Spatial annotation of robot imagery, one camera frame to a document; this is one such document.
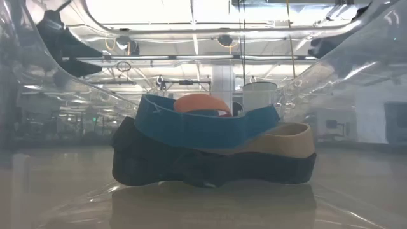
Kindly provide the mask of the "white cylindrical device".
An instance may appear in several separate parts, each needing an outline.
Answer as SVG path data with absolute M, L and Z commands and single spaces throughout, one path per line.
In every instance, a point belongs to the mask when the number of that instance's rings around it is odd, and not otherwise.
M 252 111 L 272 105 L 277 85 L 272 82 L 255 82 L 243 86 L 244 111 Z

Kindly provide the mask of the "clear plastic bin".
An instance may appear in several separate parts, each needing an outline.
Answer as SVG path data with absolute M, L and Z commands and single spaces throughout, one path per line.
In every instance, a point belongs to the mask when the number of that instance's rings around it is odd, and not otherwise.
M 407 0 L 361 6 L 0 0 L 0 229 L 407 229 Z M 101 72 L 59 66 L 36 27 L 47 10 L 102 53 L 78 58 Z M 144 94 L 211 95 L 236 117 L 260 81 L 277 85 L 279 123 L 312 129 L 309 181 L 115 180 L 112 138 Z

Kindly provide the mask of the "long black rubber band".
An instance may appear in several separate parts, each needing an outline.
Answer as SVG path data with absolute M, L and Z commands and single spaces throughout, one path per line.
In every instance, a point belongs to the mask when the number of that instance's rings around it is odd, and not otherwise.
M 130 117 L 122 121 L 111 145 L 113 177 L 127 186 L 182 181 L 215 188 L 241 180 L 300 184 L 310 180 L 317 157 L 316 152 L 307 158 L 292 158 L 255 152 L 220 155 L 173 147 L 139 132 Z

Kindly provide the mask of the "tan rubber band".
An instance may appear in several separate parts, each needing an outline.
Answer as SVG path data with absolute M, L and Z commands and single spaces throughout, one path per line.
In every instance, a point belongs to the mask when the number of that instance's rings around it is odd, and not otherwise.
M 307 158 L 315 153 L 310 125 L 306 123 L 279 123 L 271 131 L 232 149 L 201 149 L 208 153 L 232 155 L 235 153 L 268 153 L 292 158 Z

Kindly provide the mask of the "large orange rubber band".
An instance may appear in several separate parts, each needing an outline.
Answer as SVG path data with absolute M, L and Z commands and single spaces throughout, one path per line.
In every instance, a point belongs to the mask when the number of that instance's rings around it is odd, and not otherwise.
M 232 117 L 229 106 L 221 99 L 207 94 L 189 94 L 174 102 L 174 111 L 190 113 L 194 111 L 220 111 L 220 117 Z

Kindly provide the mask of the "dark blue rubber band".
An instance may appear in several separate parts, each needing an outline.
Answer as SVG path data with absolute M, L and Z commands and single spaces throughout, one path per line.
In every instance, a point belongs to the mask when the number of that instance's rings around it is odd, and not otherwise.
M 226 149 L 259 137 L 280 121 L 273 105 L 236 117 L 219 117 L 176 112 L 174 103 L 174 99 L 144 94 L 135 116 L 135 128 L 170 146 Z

